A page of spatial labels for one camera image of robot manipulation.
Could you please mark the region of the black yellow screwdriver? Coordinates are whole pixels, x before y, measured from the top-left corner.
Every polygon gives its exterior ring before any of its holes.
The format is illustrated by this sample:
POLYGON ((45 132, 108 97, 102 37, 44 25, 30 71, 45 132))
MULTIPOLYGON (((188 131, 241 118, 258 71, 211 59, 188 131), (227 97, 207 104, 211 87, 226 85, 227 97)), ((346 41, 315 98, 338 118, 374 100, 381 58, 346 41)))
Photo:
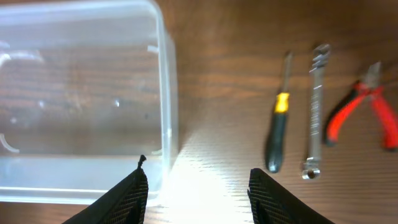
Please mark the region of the black yellow screwdriver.
POLYGON ((284 159, 284 136, 289 114, 289 78, 292 68, 293 53, 287 52, 284 59, 282 85, 276 95, 271 126, 266 141, 266 168, 271 173, 278 173, 284 159))

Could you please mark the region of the clear plastic container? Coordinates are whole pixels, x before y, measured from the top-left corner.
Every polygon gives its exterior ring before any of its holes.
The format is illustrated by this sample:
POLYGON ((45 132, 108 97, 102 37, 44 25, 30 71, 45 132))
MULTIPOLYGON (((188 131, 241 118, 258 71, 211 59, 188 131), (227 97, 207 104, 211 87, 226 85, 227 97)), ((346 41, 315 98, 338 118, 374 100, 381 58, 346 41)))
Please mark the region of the clear plastic container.
POLYGON ((1 200, 89 205, 178 154, 173 40, 154 1, 1 5, 1 200))

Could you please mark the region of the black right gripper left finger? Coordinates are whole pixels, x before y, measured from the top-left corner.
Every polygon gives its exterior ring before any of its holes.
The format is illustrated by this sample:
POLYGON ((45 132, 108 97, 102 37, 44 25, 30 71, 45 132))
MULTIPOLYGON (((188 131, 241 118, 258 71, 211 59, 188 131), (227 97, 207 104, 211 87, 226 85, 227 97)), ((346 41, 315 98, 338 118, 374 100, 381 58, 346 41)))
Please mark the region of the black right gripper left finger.
POLYGON ((64 224, 143 224, 149 194, 147 176, 142 169, 145 160, 142 155, 136 170, 64 224))

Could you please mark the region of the red handled pliers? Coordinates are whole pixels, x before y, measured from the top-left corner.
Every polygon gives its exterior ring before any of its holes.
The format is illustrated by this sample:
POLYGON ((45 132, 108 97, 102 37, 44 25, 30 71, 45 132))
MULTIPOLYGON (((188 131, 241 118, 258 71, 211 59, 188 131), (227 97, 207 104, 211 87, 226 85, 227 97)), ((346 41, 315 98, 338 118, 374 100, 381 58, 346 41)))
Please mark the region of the red handled pliers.
POLYGON ((370 65, 366 74, 354 83, 351 91, 332 110, 324 130, 323 140, 326 145, 336 145, 344 122, 362 102, 368 100, 381 122, 383 148, 388 151, 397 149, 397 113, 384 98, 381 65, 381 62, 370 65))

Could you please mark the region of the silver combination wrench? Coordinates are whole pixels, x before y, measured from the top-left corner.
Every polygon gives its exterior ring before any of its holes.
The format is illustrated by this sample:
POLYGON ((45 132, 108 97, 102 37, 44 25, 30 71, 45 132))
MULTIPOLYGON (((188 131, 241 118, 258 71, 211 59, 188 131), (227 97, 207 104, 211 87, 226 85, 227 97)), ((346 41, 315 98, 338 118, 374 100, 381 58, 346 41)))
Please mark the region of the silver combination wrench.
POLYGON ((313 50, 312 67, 309 74, 312 78, 312 94, 310 98, 310 119, 307 158, 303 163, 302 178, 316 179, 320 176, 322 160, 322 101, 323 77, 328 64, 331 47, 320 44, 313 50))

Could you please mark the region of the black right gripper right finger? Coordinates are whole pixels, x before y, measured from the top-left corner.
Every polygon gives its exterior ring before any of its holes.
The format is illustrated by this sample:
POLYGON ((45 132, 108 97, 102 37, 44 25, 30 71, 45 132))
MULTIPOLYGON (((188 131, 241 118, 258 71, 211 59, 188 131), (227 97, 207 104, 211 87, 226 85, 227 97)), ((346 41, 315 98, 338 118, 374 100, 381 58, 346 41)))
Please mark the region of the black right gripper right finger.
POLYGON ((251 169, 248 197, 255 224, 333 224, 260 168, 251 169))

